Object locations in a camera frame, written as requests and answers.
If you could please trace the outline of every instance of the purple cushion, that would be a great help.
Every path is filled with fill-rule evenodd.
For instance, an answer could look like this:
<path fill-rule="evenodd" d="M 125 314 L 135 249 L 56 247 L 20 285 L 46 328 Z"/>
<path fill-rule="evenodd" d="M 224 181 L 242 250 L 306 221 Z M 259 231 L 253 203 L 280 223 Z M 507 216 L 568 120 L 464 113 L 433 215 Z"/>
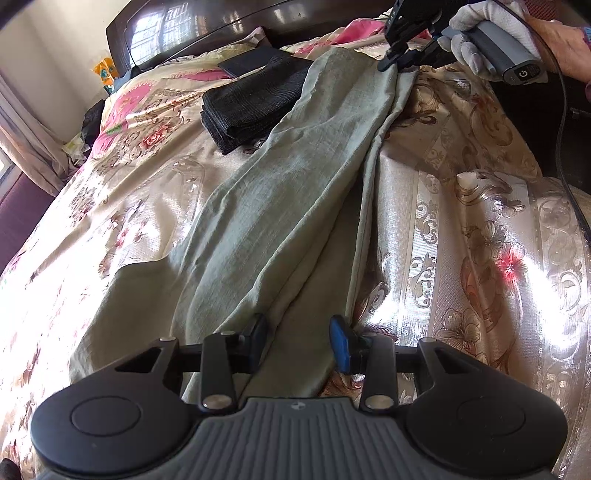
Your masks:
<path fill-rule="evenodd" d="M 53 197 L 22 174 L 0 200 L 0 272 L 21 249 Z"/>

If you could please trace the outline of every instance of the gloved hand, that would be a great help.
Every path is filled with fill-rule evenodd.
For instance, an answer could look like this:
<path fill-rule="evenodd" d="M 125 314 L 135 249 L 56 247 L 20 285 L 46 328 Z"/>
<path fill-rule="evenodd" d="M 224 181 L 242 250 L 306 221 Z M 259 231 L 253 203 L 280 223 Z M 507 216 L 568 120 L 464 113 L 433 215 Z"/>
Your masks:
<path fill-rule="evenodd" d="M 529 12 L 525 5 L 518 0 L 501 0 L 511 10 L 521 18 L 528 15 Z M 466 31 L 477 26 L 481 21 L 489 20 L 501 27 L 507 33 L 512 35 L 521 43 L 535 58 L 540 60 L 540 52 L 535 46 L 534 39 L 527 28 L 514 18 L 509 12 L 506 12 L 500 5 L 492 0 L 486 0 L 477 4 L 464 5 L 457 14 L 449 21 L 450 27 L 454 30 Z M 478 48 L 470 42 L 465 35 L 454 35 L 453 38 L 440 37 L 439 45 L 446 51 L 451 51 L 462 65 L 469 67 L 475 75 L 486 80 L 500 81 L 500 75 L 495 68 L 480 53 Z"/>

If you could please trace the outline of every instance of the bedspread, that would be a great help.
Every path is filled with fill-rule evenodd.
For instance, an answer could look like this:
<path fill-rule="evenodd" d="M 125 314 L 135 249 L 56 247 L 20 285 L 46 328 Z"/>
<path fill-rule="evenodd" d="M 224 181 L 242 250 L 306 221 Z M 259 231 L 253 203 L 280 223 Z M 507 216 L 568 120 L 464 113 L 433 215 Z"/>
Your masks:
<path fill-rule="evenodd" d="M 314 59 L 339 36 L 374 57 L 387 47 L 383 35 L 339 29 L 289 50 Z M 25 480 L 35 473 L 32 412 L 69 383 L 70 354 L 114 272 L 165 256 L 259 147 L 222 157 L 200 122 L 203 92 L 230 81 L 215 65 L 249 46 L 226 48 L 140 75 L 109 98 L 90 160 L 0 277 L 0 440 Z M 382 147 L 376 188 L 357 328 L 403 344 L 433 335 L 543 391 L 569 420 L 556 473 L 585 478 L 591 260 L 560 185 L 541 179 L 489 86 L 454 66 L 423 68 Z M 403 402 L 411 380 L 400 383 Z M 333 374 L 322 394 L 357 399 L 361 387 Z"/>

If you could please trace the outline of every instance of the dark wood headboard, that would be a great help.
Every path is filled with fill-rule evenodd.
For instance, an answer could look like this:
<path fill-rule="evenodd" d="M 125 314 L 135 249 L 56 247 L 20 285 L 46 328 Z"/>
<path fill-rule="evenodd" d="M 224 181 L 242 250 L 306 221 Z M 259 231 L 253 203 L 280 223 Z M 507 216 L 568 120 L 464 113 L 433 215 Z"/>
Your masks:
<path fill-rule="evenodd" d="M 169 58 L 199 55 L 264 27 L 276 47 L 376 17 L 394 0 L 131 0 L 107 27 L 121 74 Z"/>

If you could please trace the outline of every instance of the bracelet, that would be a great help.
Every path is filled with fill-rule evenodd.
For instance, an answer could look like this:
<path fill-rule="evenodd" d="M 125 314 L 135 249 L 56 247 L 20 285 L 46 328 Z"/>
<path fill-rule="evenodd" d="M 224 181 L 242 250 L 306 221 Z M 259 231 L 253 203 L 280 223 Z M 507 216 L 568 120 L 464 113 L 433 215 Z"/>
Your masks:
<path fill-rule="evenodd" d="M 583 30 L 583 40 L 591 48 L 591 27 L 581 27 L 581 30 Z"/>

